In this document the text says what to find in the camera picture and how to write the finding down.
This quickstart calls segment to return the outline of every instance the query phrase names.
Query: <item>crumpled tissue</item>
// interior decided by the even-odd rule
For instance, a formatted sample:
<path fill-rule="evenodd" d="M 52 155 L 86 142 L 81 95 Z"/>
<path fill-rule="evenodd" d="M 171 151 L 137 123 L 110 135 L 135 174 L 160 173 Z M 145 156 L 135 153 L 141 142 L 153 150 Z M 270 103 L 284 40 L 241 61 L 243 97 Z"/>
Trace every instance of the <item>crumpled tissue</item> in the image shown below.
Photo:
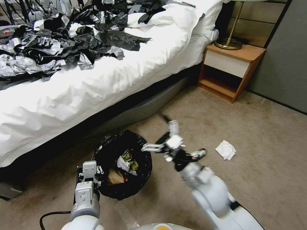
<path fill-rule="evenodd" d="M 231 158 L 236 154 L 235 148 L 225 140 L 223 140 L 215 150 L 224 158 L 224 160 L 231 160 Z"/>

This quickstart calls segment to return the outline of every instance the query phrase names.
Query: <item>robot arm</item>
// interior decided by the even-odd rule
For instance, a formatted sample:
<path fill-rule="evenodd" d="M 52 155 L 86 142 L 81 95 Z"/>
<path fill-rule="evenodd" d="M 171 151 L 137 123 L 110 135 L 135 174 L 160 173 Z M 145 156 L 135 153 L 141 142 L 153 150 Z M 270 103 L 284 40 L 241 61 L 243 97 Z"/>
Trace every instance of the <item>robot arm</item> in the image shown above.
<path fill-rule="evenodd" d="M 209 167 L 188 158 L 183 139 L 178 135 L 178 122 L 169 121 L 169 138 L 163 144 L 145 144 L 142 151 L 164 152 L 173 160 L 182 179 L 193 190 L 192 196 L 218 230 L 263 230 L 258 221 L 228 192 L 226 184 Z"/>
<path fill-rule="evenodd" d="M 193 189 L 192 196 L 215 229 L 263 230 L 257 220 L 228 192 L 226 184 L 209 167 L 189 163 L 179 172 Z"/>
<path fill-rule="evenodd" d="M 70 213 L 70 221 L 62 230 L 103 230 L 99 224 L 100 204 L 97 187 L 101 184 L 96 174 L 103 174 L 96 161 L 86 161 L 78 178 L 81 182 L 75 188 L 75 203 Z"/>
<path fill-rule="evenodd" d="M 178 122 L 168 122 L 169 135 L 166 135 L 165 140 L 157 144 L 147 143 L 142 151 L 164 153 L 167 161 L 175 163 L 175 169 L 193 190 L 194 200 L 216 230 L 263 230 L 257 220 L 231 196 L 226 184 L 209 167 L 201 166 L 183 150 L 183 139 L 178 135 Z M 97 167 L 96 161 L 84 162 L 75 189 L 71 222 L 62 230 L 103 230 L 99 224 L 97 187 L 100 182 L 97 174 L 103 174 L 103 171 Z"/>

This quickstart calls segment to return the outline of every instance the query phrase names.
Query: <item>wooden nightstand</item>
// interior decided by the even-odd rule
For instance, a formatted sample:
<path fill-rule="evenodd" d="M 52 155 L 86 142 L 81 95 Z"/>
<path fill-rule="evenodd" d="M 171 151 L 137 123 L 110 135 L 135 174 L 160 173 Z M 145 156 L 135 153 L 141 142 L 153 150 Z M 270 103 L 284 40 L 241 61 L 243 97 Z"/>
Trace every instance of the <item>wooden nightstand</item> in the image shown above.
<path fill-rule="evenodd" d="M 239 50 L 207 46 L 198 86 L 233 103 L 244 91 L 265 50 L 251 45 Z"/>

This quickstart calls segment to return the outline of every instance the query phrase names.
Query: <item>floor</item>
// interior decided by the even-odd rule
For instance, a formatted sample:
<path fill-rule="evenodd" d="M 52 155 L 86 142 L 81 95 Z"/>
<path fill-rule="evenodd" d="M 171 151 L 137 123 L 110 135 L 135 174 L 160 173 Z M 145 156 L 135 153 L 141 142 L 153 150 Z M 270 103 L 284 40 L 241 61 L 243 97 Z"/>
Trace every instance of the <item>floor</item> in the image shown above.
<path fill-rule="evenodd" d="M 230 104 L 196 87 L 184 89 L 161 111 L 179 120 L 187 151 L 207 149 L 201 163 L 226 182 L 265 229 L 307 229 L 307 116 L 249 92 Z M 151 143 L 167 130 L 158 115 L 128 128 Z M 43 214 L 70 210 L 76 166 L 90 159 L 102 138 L 71 144 L 26 174 L 26 191 L 8 202 L 0 200 L 1 229 L 39 229 Z M 215 151 L 223 139 L 237 150 L 231 161 Z M 212 229 L 173 164 L 161 155 L 152 158 L 152 175 L 137 195 L 123 201 L 101 197 L 105 229 L 127 229 L 134 221 Z M 122 209 L 126 215 L 119 215 Z M 69 215 L 56 215 L 44 224 L 47 230 L 61 229 L 68 220 Z"/>

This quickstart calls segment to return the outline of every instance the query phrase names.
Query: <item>white pillow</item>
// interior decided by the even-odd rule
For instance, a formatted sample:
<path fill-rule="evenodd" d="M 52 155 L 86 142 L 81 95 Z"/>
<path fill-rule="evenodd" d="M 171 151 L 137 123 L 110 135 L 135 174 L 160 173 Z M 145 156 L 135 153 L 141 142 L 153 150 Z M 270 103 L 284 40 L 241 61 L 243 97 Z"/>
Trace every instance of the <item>white pillow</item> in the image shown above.
<path fill-rule="evenodd" d="M 222 9 L 223 2 L 227 3 L 230 0 L 182 0 L 183 2 L 192 4 L 200 9 L 205 17 L 201 18 L 198 24 L 193 29 L 192 34 L 204 35 L 206 31 L 213 30 L 215 21 Z"/>

